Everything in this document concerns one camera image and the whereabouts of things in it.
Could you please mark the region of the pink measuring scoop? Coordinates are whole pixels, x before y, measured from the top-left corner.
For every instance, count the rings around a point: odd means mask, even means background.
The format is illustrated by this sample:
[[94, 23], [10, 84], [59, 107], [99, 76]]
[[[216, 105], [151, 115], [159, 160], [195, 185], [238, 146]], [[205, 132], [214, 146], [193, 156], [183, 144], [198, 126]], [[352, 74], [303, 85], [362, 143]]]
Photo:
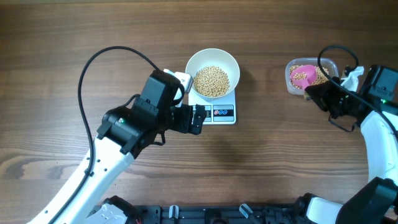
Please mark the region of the pink measuring scoop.
[[302, 95], [307, 98], [305, 89], [317, 79], [317, 71], [314, 65], [291, 65], [288, 69], [288, 92], [293, 95]]

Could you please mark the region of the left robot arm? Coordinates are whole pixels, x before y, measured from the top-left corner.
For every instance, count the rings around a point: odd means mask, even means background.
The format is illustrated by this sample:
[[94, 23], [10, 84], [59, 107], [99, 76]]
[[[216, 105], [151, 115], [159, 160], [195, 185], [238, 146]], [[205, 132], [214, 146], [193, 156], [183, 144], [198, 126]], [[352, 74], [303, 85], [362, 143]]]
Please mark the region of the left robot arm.
[[82, 223], [115, 179], [150, 145], [170, 129], [198, 135], [205, 119], [202, 105], [182, 103], [193, 77], [187, 73], [154, 70], [141, 94], [103, 116], [94, 151], [67, 180], [32, 223]]

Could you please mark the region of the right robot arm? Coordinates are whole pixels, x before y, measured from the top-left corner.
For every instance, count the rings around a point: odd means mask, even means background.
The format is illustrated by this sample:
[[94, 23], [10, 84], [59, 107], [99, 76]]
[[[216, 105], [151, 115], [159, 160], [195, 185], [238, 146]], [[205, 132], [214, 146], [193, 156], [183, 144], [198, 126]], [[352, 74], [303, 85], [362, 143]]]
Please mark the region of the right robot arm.
[[306, 94], [330, 114], [333, 121], [349, 115], [357, 119], [366, 145], [368, 183], [344, 204], [307, 193], [297, 199], [294, 223], [397, 223], [386, 217], [397, 210], [397, 70], [372, 65], [356, 93], [348, 82], [335, 77], [309, 86]]

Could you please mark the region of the white digital kitchen scale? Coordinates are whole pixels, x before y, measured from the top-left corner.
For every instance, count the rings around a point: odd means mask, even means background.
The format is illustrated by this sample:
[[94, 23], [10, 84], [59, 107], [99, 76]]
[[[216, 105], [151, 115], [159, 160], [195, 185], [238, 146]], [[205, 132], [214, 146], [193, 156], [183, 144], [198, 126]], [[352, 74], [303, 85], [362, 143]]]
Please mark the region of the white digital kitchen scale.
[[230, 125], [237, 120], [234, 90], [218, 98], [201, 96], [192, 90], [188, 94], [188, 104], [193, 106], [193, 110], [195, 110], [195, 105], [205, 107], [204, 125]]

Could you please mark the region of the soybeans in bowl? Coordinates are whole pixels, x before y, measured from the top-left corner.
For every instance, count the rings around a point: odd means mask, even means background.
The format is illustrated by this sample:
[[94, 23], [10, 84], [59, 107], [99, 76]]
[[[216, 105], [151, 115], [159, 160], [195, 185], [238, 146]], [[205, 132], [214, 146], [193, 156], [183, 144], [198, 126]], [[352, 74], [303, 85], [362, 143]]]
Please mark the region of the soybeans in bowl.
[[219, 97], [226, 94], [230, 85], [225, 71], [214, 65], [199, 70], [193, 80], [195, 91], [207, 97]]

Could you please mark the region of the soybeans in scoop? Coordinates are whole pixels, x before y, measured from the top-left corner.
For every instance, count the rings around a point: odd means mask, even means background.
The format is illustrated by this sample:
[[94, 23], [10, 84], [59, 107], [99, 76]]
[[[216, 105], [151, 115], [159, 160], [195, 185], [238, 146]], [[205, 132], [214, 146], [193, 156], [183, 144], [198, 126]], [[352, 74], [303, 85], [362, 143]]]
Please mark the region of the soybeans in scoop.
[[293, 80], [304, 80], [307, 78], [307, 74], [305, 72], [295, 73], [292, 77]]

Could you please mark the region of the white bowl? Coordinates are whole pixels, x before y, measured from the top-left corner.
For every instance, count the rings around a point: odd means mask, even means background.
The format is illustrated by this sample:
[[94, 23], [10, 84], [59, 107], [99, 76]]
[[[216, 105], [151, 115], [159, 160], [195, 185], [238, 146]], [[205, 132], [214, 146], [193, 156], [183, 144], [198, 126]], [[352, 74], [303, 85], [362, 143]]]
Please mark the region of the white bowl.
[[199, 70], [212, 65], [220, 67], [228, 75], [230, 87], [225, 95], [232, 92], [239, 83], [241, 72], [236, 59], [230, 53], [224, 50], [204, 49], [197, 52], [189, 59], [185, 67], [185, 72], [195, 78]]

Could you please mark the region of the yellow soybeans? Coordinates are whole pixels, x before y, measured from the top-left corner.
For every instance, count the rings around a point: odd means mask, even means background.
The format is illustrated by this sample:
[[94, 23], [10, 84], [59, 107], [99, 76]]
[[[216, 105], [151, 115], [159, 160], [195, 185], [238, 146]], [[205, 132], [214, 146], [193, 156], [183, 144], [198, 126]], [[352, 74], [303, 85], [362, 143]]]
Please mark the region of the yellow soybeans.
[[[319, 85], [325, 83], [328, 79], [321, 71], [320, 67], [314, 65], [301, 65], [291, 67], [290, 80], [296, 88], [306, 89], [308, 86]], [[293, 80], [295, 73], [305, 72], [307, 78], [304, 80]]]

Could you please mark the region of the clear plastic container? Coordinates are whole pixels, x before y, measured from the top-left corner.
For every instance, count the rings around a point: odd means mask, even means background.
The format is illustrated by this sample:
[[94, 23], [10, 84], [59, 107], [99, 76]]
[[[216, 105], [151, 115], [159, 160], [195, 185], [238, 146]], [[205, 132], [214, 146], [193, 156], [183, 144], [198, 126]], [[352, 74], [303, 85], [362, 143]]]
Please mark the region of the clear plastic container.
[[[285, 82], [287, 86], [287, 91], [292, 95], [303, 95], [304, 91], [302, 89], [296, 88], [290, 80], [291, 67], [301, 66], [301, 65], [314, 65], [317, 66], [317, 58], [296, 58], [291, 60], [285, 67]], [[321, 58], [321, 65], [323, 68], [327, 69], [330, 77], [338, 77], [338, 68], [334, 61], [328, 58]]]

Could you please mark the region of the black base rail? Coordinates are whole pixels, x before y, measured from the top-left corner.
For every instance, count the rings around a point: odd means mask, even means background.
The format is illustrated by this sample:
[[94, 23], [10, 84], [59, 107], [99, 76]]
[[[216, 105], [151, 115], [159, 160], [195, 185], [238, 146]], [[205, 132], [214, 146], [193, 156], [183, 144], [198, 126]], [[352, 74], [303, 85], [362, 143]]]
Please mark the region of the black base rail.
[[296, 216], [292, 205], [282, 207], [250, 205], [249, 209], [250, 211], [245, 211], [242, 205], [221, 207], [138, 205], [119, 208], [104, 204], [92, 209], [89, 217], [99, 218], [98, 223], [122, 223], [118, 215], [126, 218], [125, 223], [311, 223], [308, 218]]

